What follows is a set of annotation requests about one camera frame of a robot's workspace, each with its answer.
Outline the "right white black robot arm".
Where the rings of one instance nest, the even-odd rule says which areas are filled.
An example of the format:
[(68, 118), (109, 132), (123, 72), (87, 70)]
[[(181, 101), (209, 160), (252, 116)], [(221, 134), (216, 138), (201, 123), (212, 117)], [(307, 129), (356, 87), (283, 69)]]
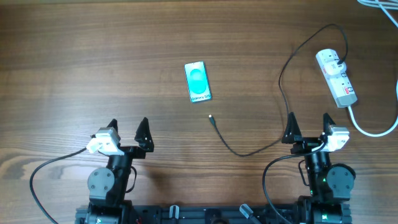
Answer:
[(356, 178), (346, 164), (332, 164), (330, 153), (343, 148), (349, 140), (346, 127), (338, 126), (329, 114), (323, 115), (319, 137), (302, 136), (296, 117), (289, 113), (282, 143), (291, 144), (291, 155), (303, 157), (310, 188), (309, 196), (300, 196), (292, 208), (292, 223), (351, 223), (347, 201)]

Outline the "white power strip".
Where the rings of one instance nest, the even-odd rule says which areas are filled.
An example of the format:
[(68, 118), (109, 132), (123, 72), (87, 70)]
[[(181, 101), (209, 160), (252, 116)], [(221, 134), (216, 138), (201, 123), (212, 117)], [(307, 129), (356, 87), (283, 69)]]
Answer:
[[(340, 58), (335, 50), (324, 49), (316, 54), (316, 60), (322, 72), (322, 67), (325, 63), (339, 62)], [(347, 108), (358, 100), (346, 71), (332, 77), (325, 75), (323, 72), (322, 74), (338, 108)]]

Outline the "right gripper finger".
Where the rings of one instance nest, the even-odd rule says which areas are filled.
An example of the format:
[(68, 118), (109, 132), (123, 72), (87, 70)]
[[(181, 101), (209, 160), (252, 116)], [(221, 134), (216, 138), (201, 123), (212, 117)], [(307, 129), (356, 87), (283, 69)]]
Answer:
[(334, 127), (335, 122), (332, 120), (328, 113), (323, 114), (323, 132), (331, 134), (331, 129)]
[(302, 141), (302, 133), (294, 112), (290, 112), (281, 142), (283, 144), (293, 144), (300, 141)]

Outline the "turquoise Galaxy smartphone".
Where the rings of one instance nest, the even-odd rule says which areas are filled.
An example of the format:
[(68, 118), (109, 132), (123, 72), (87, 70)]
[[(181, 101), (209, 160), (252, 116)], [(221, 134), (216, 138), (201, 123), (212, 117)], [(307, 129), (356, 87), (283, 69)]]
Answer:
[(203, 61), (187, 63), (184, 65), (189, 98), (192, 103), (212, 99), (210, 85)]

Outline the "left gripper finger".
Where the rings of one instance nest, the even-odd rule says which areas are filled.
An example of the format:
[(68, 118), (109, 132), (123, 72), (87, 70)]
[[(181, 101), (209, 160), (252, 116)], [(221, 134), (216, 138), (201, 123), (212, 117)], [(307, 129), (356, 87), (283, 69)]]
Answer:
[(111, 122), (107, 125), (108, 128), (114, 128), (116, 131), (118, 130), (118, 121), (116, 119), (112, 119)]
[(149, 128), (149, 120), (144, 117), (140, 122), (134, 140), (138, 143), (139, 147), (146, 152), (154, 151), (154, 142)]

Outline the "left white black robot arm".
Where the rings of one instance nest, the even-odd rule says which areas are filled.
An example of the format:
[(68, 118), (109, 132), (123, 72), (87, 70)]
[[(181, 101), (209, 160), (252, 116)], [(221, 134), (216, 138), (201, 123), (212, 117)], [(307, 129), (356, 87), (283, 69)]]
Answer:
[(100, 152), (108, 156), (106, 167), (95, 169), (89, 176), (87, 184), (89, 205), (87, 209), (78, 210), (76, 223), (140, 223), (141, 218), (135, 211), (132, 202), (125, 200), (125, 195), (132, 191), (128, 188), (134, 159), (145, 159), (148, 152), (154, 151), (154, 142), (150, 134), (149, 120), (143, 118), (134, 140), (137, 146), (122, 146), (118, 133), (118, 122), (113, 119), (105, 128), (100, 128), (92, 135), (87, 148), (90, 153)]

